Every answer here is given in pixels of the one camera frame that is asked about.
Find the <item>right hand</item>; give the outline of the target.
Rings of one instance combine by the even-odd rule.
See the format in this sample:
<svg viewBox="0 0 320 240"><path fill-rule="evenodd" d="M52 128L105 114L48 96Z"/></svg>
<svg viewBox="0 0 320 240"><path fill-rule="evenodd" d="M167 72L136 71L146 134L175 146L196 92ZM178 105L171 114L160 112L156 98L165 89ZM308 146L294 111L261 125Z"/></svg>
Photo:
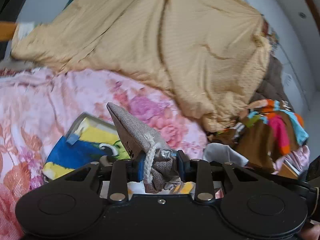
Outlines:
<svg viewBox="0 0 320 240"><path fill-rule="evenodd" d="M306 221L299 235L303 240L319 240L319 222L315 222L313 220Z"/></svg>

